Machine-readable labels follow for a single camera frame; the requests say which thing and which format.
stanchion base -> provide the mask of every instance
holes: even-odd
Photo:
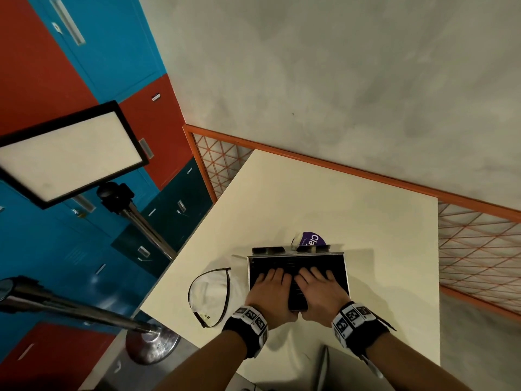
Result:
[[[177,347],[181,337],[155,320],[148,321],[160,326],[159,332],[139,333],[127,330],[125,347],[129,357],[140,365],[152,365],[163,361]]]

wristband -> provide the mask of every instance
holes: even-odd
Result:
[[[340,309],[332,322],[335,337],[342,347],[350,349],[378,377],[383,376],[367,358],[366,349],[372,346],[382,334],[389,332],[387,327],[394,329],[391,324],[363,304],[352,301]]]
[[[241,336],[248,350],[246,358],[256,358],[268,340],[268,322],[251,306],[239,307],[228,318],[223,330],[232,330]]]

orange metal frame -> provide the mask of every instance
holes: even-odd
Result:
[[[189,124],[186,124],[183,127],[186,135],[186,139],[188,140],[188,143],[190,144],[190,148],[192,149],[192,153],[194,154],[195,161],[197,162],[199,166],[199,170],[201,171],[201,174],[204,179],[204,183],[206,185],[206,189],[208,189],[208,192],[210,194],[210,197],[212,198],[213,203],[217,202],[217,197],[215,196],[215,192],[212,186],[212,183],[210,182],[210,178],[208,177],[208,174],[206,173],[206,168],[204,165],[204,162],[201,158],[201,155],[199,153],[197,144],[195,142],[195,139],[193,137],[193,134],[199,134],[201,136],[214,138],[219,141],[225,141],[226,143],[230,144],[236,144],[243,146],[245,148],[251,148],[255,150],[263,150],[265,152],[270,152],[272,154],[285,156],[291,159],[300,160],[302,162],[310,163],[312,165],[317,165],[321,167],[326,167],[331,170],[341,171],[347,174],[351,174],[353,176],[367,178],[372,181],[381,182],[382,184],[388,184],[392,185],[394,187],[407,189],[413,192],[422,193],[428,196],[437,197],[439,200],[455,204],[461,207],[465,207],[470,210],[479,211],[481,213],[487,213],[490,215],[494,215],[496,217],[505,218],[512,222],[521,223],[521,211],[519,210],[513,210],[509,209],[507,207],[498,206],[496,204],[486,203],[482,202],[480,200],[472,199],[470,197],[465,197],[461,195],[457,195],[450,192],[440,191],[438,189],[428,188],[422,185],[413,184],[412,182],[402,181],[398,180],[396,178],[386,177],[382,176],[380,174],[375,174],[369,171],[355,169],[353,167],[340,165],[338,163],[328,162],[327,160],[317,159],[306,155],[297,154],[295,152],[290,152],[288,150],[281,150],[279,148],[275,148],[269,145],[257,143],[255,141],[245,140],[244,138],[234,137],[231,135],[223,134],[214,132],[207,129],[198,128],[196,126],[192,126]],[[521,315],[518,315],[516,313],[513,313],[509,310],[499,308],[497,306],[494,306],[488,302],[484,302],[482,300],[476,299],[474,297],[471,297],[469,295],[463,294],[461,292],[457,292],[455,290],[440,286],[440,291],[444,294],[456,297],[458,299],[464,300],[466,302],[472,303],[475,306],[478,306],[480,308],[488,309],[494,313],[502,314],[506,317],[509,317],[514,320],[521,321]]]

hand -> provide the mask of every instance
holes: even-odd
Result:
[[[290,295],[291,275],[284,270],[270,269],[266,277],[260,274],[246,297],[245,304],[259,310],[266,321],[268,329],[295,322],[297,314],[288,309],[288,298]]]
[[[311,268],[311,273],[302,268],[295,281],[307,300],[307,311],[302,312],[302,318],[330,328],[342,306],[351,299],[336,282],[331,270],[326,271],[326,276],[327,279],[316,267]]]

white table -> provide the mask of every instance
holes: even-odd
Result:
[[[439,364],[437,223],[434,197],[255,150],[141,309],[202,347],[219,329],[203,329],[192,314],[192,280],[219,257],[312,231],[345,251],[352,299]],[[309,389],[323,344],[340,349],[331,329],[299,318],[270,331],[238,373],[264,389]]]

